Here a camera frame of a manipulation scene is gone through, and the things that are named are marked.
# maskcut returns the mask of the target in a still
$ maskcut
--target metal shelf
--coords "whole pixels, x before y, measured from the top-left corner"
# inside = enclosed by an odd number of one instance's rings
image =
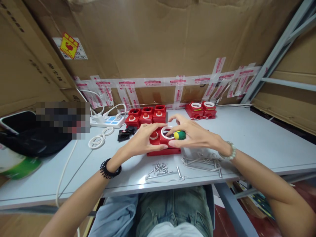
[[[269,78],[273,73],[281,59],[284,57],[288,49],[291,47],[295,39],[303,32],[311,29],[316,25],[316,0],[304,0],[286,27],[279,41],[265,61],[261,70],[258,72],[249,90],[242,99],[242,104],[250,103],[258,94],[265,82],[301,88],[305,90],[315,91],[315,85],[283,81],[279,79]]]

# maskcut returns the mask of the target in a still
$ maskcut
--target phone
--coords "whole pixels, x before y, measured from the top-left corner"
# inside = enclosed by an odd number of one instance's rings
[[[0,125],[15,134],[39,127],[33,111],[23,111],[0,118]]]

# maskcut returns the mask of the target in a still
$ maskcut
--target yellow sticker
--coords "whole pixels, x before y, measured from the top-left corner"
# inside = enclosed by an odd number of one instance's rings
[[[65,32],[63,35],[62,43],[60,45],[60,50],[71,59],[74,59],[78,47],[79,43]]]

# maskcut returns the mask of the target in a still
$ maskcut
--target power strip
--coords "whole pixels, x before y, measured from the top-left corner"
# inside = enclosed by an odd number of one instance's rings
[[[90,126],[121,128],[121,126],[124,124],[124,121],[124,116],[122,116],[118,120],[115,119],[115,116],[109,116],[104,123],[97,123],[92,121],[92,118],[90,117]]]

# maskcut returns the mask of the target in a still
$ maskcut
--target black bag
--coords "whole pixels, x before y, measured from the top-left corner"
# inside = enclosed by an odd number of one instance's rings
[[[71,134],[64,134],[54,127],[38,127],[14,134],[0,132],[0,143],[28,157],[47,157],[62,150],[70,141]]]

